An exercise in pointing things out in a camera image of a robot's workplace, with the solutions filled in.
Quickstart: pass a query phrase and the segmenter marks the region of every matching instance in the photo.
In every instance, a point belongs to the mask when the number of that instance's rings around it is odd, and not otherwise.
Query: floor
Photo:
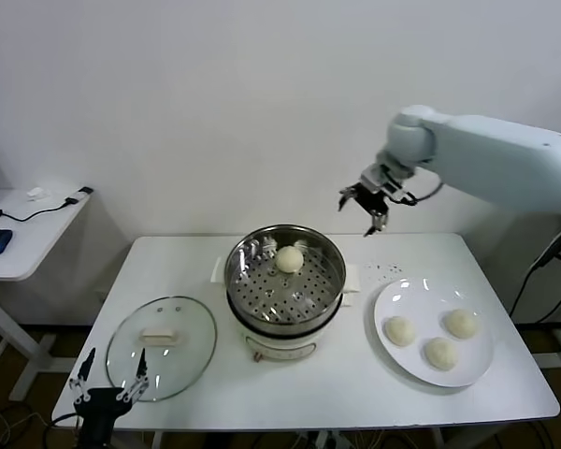
[[[31,331],[31,335],[39,340],[43,335],[41,332]],[[541,331],[523,332],[522,336],[526,344],[533,352],[550,352],[558,349],[558,344],[554,338],[548,333]],[[60,333],[59,337],[52,349],[52,353],[56,356],[75,356],[77,355],[85,338],[87,331],[85,330],[67,330]],[[13,348],[8,347],[2,357],[0,357],[0,410],[5,409],[10,403],[8,402],[8,392],[15,384],[19,373],[25,364],[24,358]],[[561,404],[561,369],[551,369],[544,371],[545,376],[551,388],[557,395]],[[41,374],[34,383],[26,403],[34,412],[39,413],[44,419],[49,419],[51,410],[60,395],[61,390],[65,386],[66,375],[64,374]],[[9,423],[16,423],[29,414],[27,408],[23,406],[15,406],[12,409],[4,411],[4,416]],[[554,442],[556,449],[561,449],[561,414],[552,420],[542,422],[548,429],[548,433]],[[5,426],[0,422],[0,435],[4,432]],[[34,417],[30,420],[30,425],[25,429],[25,425],[14,427],[12,430],[12,439],[17,439],[8,447],[13,449],[29,449],[40,448],[41,437],[44,425],[39,418]],[[447,429],[446,434],[454,432],[457,429]],[[482,446],[482,449],[512,449],[524,447],[525,449],[551,447],[547,443],[546,435],[536,425],[528,423],[518,423],[507,427],[498,434],[498,440],[492,439]],[[414,447],[413,442],[418,449],[434,448],[429,429],[413,429],[406,432],[384,432],[381,441],[379,431],[366,432],[345,432],[354,445],[359,449],[371,449],[373,442],[375,448],[381,449],[404,449]],[[138,438],[144,438],[146,442],[150,442],[152,435],[137,434]],[[49,448],[51,449],[68,449],[73,447],[75,436],[70,430],[54,430],[50,433]],[[306,440],[302,440],[294,447],[294,433],[267,433],[263,435],[253,433],[238,434],[206,434],[206,433],[178,433],[165,434],[163,448],[180,448],[180,449],[305,449]]]

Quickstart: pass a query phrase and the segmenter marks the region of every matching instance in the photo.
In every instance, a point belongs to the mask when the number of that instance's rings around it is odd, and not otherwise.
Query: perforated steamer tray
[[[295,337],[332,317],[340,303],[345,265],[337,247],[322,234],[285,226],[255,231],[241,241],[227,260],[225,283],[231,309],[252,330]],[[304,255],[303,267],[294,274],[276,268],[277,251],[287,244]]]

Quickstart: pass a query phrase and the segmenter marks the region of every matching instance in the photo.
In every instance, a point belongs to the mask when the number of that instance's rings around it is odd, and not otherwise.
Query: white plate
[[[443,319],[453,309],[467,309],[477,315],[480,330],[473,338],[460,340],[446,329]],[[398,315],[411,320],[416,330],[416,340],[405,348],[396,346],[384,334],[386,321]],[[408,278],[389,284],[376,300],[374,322],[382,344],[396,363],[431,384],[471,385],[493,361],[494,344],[487,324],[470,308],[464,293],[440,280]],[[459,362],[455,368],[441,371],[426,360],[424,345],[435,337],[449,339],[456,346]]]

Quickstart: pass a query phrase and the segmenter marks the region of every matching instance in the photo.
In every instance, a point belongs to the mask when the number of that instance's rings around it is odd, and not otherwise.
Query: glass lid
[[[106,372],[113,386],[125,388],[146,350],[150,387],[140,401],[177,395],[194,384],[216,347],[214,316],[191,297],[161,297],[131,313],[108,345]]]

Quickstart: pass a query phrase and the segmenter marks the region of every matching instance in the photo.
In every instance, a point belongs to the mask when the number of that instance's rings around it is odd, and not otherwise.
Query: white robotic arm
[[[371,216],[366,235],[388,219],[385,200],[415,206],[403,189],[416,167],[452,187],[500,206],[561,213],[561,134],[476,115],[452,116],[426,106],[401,110],[387,143],[360,182],[341,191]]]

